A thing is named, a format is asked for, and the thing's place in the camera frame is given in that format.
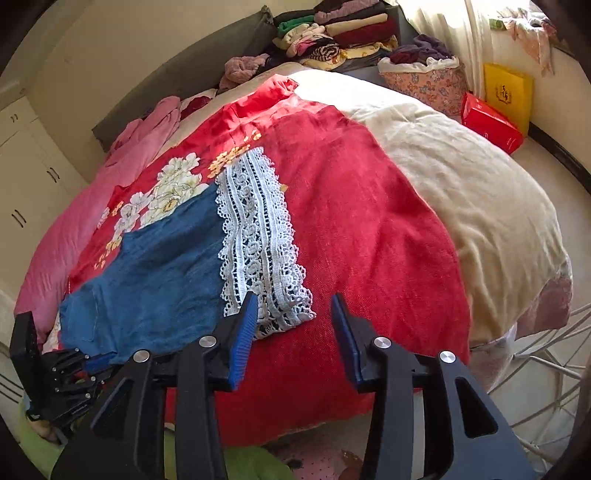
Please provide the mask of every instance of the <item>wall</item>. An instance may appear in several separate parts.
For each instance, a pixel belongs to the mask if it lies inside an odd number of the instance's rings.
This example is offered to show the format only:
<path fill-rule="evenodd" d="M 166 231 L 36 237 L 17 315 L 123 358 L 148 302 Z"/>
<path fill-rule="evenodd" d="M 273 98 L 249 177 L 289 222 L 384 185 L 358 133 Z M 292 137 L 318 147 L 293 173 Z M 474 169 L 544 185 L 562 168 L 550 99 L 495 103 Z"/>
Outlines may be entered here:
<path fill-rule="evenodd" d="M 148 74 L 200 38 L 267 4 L 317 0 L 95 0 L 47 57 L 27 93 L 62 152 L 92 181 L 104 153 L 91 129 Z"/>
<path fill-rule="evenodd" d="M 553 48 L 554 76 L 542 77 L 540 66 L 508 32 L 494 31 L 492 35 L 494 62 L 534 77 L 531 121 L 591 171 L 591 83 L 579 62 Z"/>
<path fill-rule="evenodd" d="M 29 30 L 0 75 L 0 110 L 22 97 L 59 42 L 92 0 L 57 0 Z"/>

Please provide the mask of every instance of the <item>cream comforter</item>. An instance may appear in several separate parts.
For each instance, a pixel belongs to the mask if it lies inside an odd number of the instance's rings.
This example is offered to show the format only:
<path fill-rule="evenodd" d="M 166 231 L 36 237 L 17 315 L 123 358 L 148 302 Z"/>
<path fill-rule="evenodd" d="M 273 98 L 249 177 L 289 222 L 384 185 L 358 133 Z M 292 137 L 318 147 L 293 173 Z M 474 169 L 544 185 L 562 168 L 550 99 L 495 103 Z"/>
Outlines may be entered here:
<path fill-rule="evenodd" d="M 502 150 L 418 100 L 287 63 L 188 116 L 160 153 L 276 73 L 296 80 L 295 92 L 303 99 L 334 105 L 371 131 L 456 246 L 472 312 L 470 344 L 505 334 L 567 259 L 556 211 L 544 190 Z"/>

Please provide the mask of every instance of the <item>stack of folded clothes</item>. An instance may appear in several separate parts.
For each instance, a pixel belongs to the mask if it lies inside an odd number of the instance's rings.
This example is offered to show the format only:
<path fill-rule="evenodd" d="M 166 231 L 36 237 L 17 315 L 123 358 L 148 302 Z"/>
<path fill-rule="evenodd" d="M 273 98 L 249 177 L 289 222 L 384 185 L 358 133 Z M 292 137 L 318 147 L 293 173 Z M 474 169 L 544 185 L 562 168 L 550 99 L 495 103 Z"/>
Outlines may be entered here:
<path fill-rule="evenodd" d="M 382 0 L 323 0 L 314 15 L 279 23 L 274 46 L 266 50 L 274 64 L 299 61 L 320 70 L 348 72 L 377 65 L 398 46 L 396 23 Z"/>

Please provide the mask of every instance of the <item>red blanket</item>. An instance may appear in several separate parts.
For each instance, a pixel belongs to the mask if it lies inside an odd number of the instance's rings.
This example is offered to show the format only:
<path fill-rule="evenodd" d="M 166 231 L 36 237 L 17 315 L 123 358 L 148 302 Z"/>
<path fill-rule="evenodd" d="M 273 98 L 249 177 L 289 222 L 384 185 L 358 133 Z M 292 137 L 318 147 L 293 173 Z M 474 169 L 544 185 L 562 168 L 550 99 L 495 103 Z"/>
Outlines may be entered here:
<path fill-rule="evenodd" d="M 263 147 L 275 163 L 317 317 L 255 342 L 238 391 L 217 395 L 228 446 L 264 443 L 371 408 L 372 397 L 358 395 L 345 378 L 330 323 L 335 292 L 355 316 L 405 348 L 426 355 L 447 349 L 468 360 L 469 307 L 445 227 L 365 127 L 332 106 L 300 99 L 296 87 L 275 76 L 226 105 L 111 201 L 124 206 L 155 184 L 171 158 L 193 152 L 201 160 L 192 172 L 209 182 L 249 148 Z M 116 246 L 104 253 L 119 215 L 95 232 L 71 288 L 116 255 Z M 174 421 L 174 391 L 169 400 L 167 421 Z"/>

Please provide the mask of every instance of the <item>yellow box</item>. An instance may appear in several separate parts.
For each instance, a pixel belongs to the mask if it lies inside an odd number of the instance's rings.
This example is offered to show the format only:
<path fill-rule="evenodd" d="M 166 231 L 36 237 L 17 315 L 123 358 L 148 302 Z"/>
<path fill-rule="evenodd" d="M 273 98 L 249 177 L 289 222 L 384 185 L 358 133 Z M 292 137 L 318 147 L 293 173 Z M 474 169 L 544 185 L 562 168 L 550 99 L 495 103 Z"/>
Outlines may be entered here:
<path fill-rule="evenodd" d="M 526 73 L 485 63 L 486 103 L 500 111 L 519 131 L 527 135 L 530 128 L 534 79 Z"/>

